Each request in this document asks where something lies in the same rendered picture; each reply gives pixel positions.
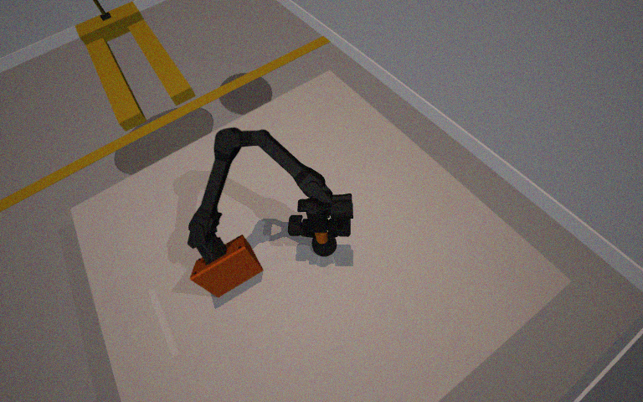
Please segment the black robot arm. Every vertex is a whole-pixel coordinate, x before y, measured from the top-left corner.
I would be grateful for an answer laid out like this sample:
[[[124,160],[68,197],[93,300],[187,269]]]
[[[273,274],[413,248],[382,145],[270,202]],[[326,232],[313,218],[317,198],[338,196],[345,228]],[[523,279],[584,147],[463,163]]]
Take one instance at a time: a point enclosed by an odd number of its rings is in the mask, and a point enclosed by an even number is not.
[[[312,223],[321,223],[330,215],[333,219],[353,219],[352,194],[332,195],[325,178],[297,160],[267,130],[224,128],[215,137],[215,161],[202,204],[188,226],[188,245],[192,249],[197,248],[206,265],[226,254],[224,243],[215,234],[222,215],[218,213],[217,205],[231,162],[241,147],[248,146],[259,146],[294,178],[308,197],[298,200],[297,212],[306,212]]]

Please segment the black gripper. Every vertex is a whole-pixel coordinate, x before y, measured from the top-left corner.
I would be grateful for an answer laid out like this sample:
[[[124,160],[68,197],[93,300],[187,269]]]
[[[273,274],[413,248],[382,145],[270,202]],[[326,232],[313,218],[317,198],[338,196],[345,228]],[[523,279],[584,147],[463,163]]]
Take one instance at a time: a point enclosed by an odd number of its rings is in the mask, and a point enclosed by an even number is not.
[[[328,239],[333,237],[349,237],[351,235],[351,219],[333,219],[326,216],[321,223],[312,223],[302,215],[292,215],[289,218],[288,234],[290,236],[303,236],[316,238],[315,233],[326,233]]]

